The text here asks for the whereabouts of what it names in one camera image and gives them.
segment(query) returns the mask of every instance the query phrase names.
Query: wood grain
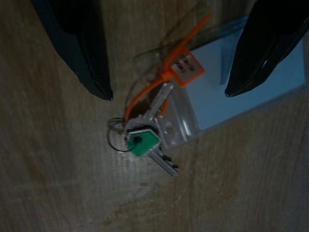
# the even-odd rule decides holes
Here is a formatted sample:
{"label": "wood grain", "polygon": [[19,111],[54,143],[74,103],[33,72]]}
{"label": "wood grain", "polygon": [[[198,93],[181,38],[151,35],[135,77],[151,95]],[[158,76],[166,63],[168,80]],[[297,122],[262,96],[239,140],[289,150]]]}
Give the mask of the wood grain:
{"label": "wood grain", "polygon": [[0,231],[308,231],[308,92],[174,149],[175,179],[106,143],[106,121],[121,116],[137,78],[136,55],[159,47],[186,14],[165,44],[205,13],[210,28],[253,2],[102,1],[109,102],[57,55],[29,0],[0,1]]}

